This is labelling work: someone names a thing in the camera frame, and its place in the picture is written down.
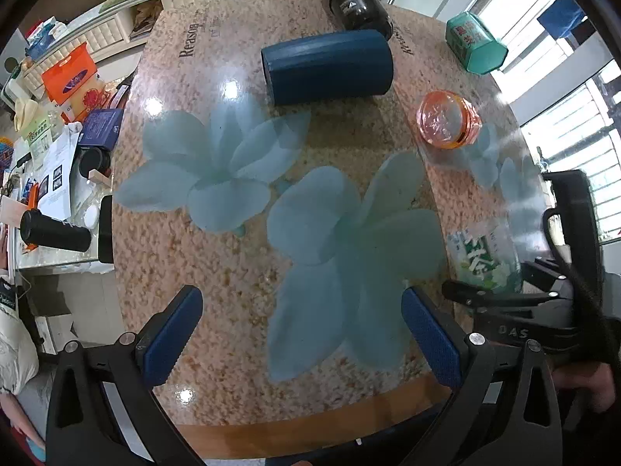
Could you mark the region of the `right human hand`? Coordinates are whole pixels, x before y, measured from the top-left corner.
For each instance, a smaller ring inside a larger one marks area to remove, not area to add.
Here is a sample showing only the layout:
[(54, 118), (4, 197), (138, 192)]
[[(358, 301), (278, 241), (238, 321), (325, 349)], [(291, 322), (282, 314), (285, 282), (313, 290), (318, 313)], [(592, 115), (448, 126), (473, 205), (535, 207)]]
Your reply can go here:
[(563, 366), (553, 371), (557, 389), (585, 389), (594, 410), (603, 412), (616, 402), (612, 368), (606, 363)]

